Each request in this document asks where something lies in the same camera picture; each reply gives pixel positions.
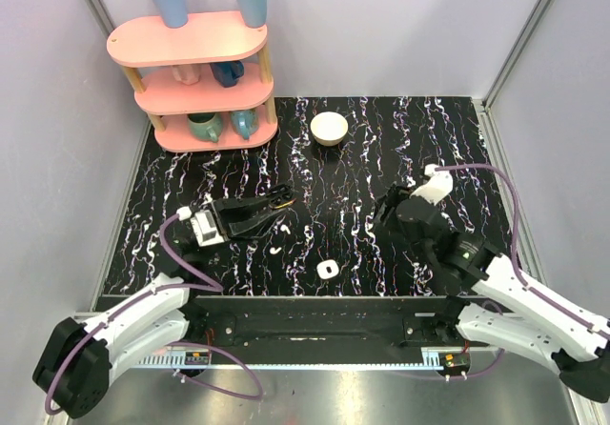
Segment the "black marble table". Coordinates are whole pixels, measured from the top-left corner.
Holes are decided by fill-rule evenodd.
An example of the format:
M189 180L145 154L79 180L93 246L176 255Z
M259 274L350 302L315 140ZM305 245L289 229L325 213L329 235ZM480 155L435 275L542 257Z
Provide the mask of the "black marble table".
M292 184L299 200L267 238L208 252L206 273L223 284L224 294L431 293L432 272L409 246L372 233L375 200L394 181L420 184L426 164L489 161L470 99L278 98L276 110L279 132L257 149L175 154L164 152L151 133L103 295L132 294L159 272L175 269L162 253L158 230L177 208L262 194L281 182ZM348 119L340 147L320 147L311 136L309 123L322 111ZM484 171L454 177L456 188L441 205L446 218L508 252L509 225L494 177ZM271 254L270 248L281 251ZM327 259L338 263L340 274L322 281L315 267Z

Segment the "purple cable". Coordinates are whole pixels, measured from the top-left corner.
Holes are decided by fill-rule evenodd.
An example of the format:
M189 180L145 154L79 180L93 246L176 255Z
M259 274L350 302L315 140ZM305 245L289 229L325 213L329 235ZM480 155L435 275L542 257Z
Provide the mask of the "purple cable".
M128 310L131 306L134 306L136 303L139 303L143 299L146 299L146 298L148 298L149 296L151 296L151 295L153 295L155 293L163 292L164 290L169 290L169 289L194 289L194 290L201 290L201 291L204 291L204 292L215 292L216 291L215 287L210 286L210 285L198 285L198 284L168 284L168 285L162 285L160 287L157 287L155 292L147 291L147 292L137 296L136 298L132 299L132 301L130 301L128 303L125 303L123 306L119 307L116 311L114 311L112 314L110 314L108 316L108 323L111 323L119 315L121 315L126 310ZM98 334L104 328L106 328L106 326L107 326L106 323L100 323L97 327L92 329L90 333L86 334L85 337L83 337L78 342L78 344L76 344L74 346L74 348L66 356L66 358L64 359L62 364L59 366L59 369L57 370L57 373L55 374L55 377L53 378L53 381L51 382L51 385L49 386L49 390L47 391L47 396L45 397L45 412L48 415L57 415L57 414L59 414L59 413L61 413L63 411L61 408L53 409L52 406L51 406L51 402L52 402L53 397L55 396L55 390L57 390L57 384L59 384L59 380L61 379L62 375L64 375L64 373L66 372L66 370L70 366L71 362L76 357L76 354L78 354L78 352L83 347L85 347L85 345L89 341L91 341L96 334ZM179 344L180 345L187 345L187 343L183 343L183 342L181 342ZM209 389L216 390L217 392L221 392L222 394L237 396L237 397L242 398L242 399L261 399L262 398L262 386L260 384L260 381L258 380L256 375L248 367L246 367L244 362L242 362L236 356L231 355L231 354L223 351L222 349L217 349L217 348L213 348L213 347L210 347L210 346L204 346L204 345L200 345L200 344L194 344L194 345L196 347L206 347L207 349L209 349L209 350L211 350L213 352L218 352L219 354L223 354L223 355L227 356L230 360L232 360L235 363L237 363L244 370L246 370L246 373L253 379L254 383L256 384L256 388L260 391L260 394L257 395L257 396L249 396L249 395L237 394L235 392L229 392L227 390L220 389L219 387L215 387L214 385L210 385L210 384L207 384L205 382L199 382L199 381L194 381L193 379L190 379L190 380L193 381L193 383L198 383L198 384L200 384L203 387L207 387Z
M553 301L552 298L550 298L549 296L547 296L540 290L537 290L536 288L530 286L527 282L527 279L525 279L525 277L523 276L523 272L519 268L519 264L517 262L517 238L518 238L518 233L519 233L519 216L520 216L519 196L517 195L517 189L515 189L515 186L513 185L511 180L508 178L508 176L504 172L499 170L498 168L491 166L491 165L485 165L482 163L437 167L437 171L460 171L460 170L468 170L468 169L487 170L487 171L496 173L504 181L504 183L508 187L509 192L511 193L511 198L513 199L513 207L515 208L513 211L513 233L511 236L511 263L513 265L513 270L515 271L515 276L517 277L517 279L521 283L521 285L523 287L525 287L526 289L528 289L531 293L536 295L538 298L540 298L542 301L547 303L549 306L552 306L556 310L567 315L572 320L579 322L580 325L584 326L586 329L588 329L592 333L594 333L593 332L594 325L592 323L587 322L584 318L580 317L577 314L574 314L569 309L561 306L558 302ZM598 331L597 333L606 339L610 339L610 333L604 332L602 330Z
M220 393L228 395L228 396L234 396L235 398L249 399L252 401L260 401L261 399L263 399L264 391L263 391L263 386L260 383L260 380L258 380L258 377L256 377L256 374L254 374L254 372L250 368L248 368L246 366L246 364L243 361L241 361L239 358L237 358L235 355L229 354L227 351L224 351L218 347L208 346L206 344L197 344L195 342L178 341L178 342L173 342L172 344L168 344L168 345L169 346L197 347L197 348L207 349L210 352L216 352L217 354L226 356L231 361L233 361L237 365L241 366L241 368L246 372L246 374L254 382L254 385L256 385L256 389L258 390L258 393L256 395L245 395L245 394L239 394L237 392L231 392L230 390L225 390L220 387L216 387L215 385L208 384L207 382L203 382L201 380L187 377L184 374L181 377L182 380L191 382L192 384L199 385L201 387L205 387L210 390L214 390L215 392L220 392Z
M178 214L176 213L176 214L172 215L170 218L168 218L161 225L161 230L159 231L159 239L161 240L161 247L163 247L165 252L167 252L168 255L172 258L172 260L175 261L178 265L180 265L182 268L187 270L189 273L197 276L204 282L207 282L208 284L210 284L213 287L213 290L210 290L210 292L222 293L222 285L220 285L218 282L213 280L211 277L209 277L205 273L202 273L201 271L199 271L193 265L190 265L189 263L184 261L182 258L180 258L180 256L176 252L173 251L172 247L168 243L168 241L165 237L165 231L177 219L178 219Z
M485 306L491 306L492 308L494 308L496 310L496 312L500 315L502 315L502 309L501 307L498 305L498 303L495 303L494 301L492 301L491 299L488 299L486 301L483 302L483 308ZM476 379L477 377L483 377L486 374L491 373L499 364L499 362L502 360L502 358L504 357L504 349L499 349L498 354L496 355L496 358L494 358L494 361L492 361L490 363L490 365L485 368L484 370L478 371L476 373L472 373L472 374L468 374L467 379ZM427 377L425 375L417 375L417 374L411 374L411 373L404 373L404 372L396 372L396 374L402 375L403 377L409 377L410 379L417 379L417 380L433 380L433 381L443 381L443 382L447 382L447 378L446 377ZM454 380L467 380L466 378L463 377L458 377L458 376L454 376L454 377L449 377L450 381L454 381Z

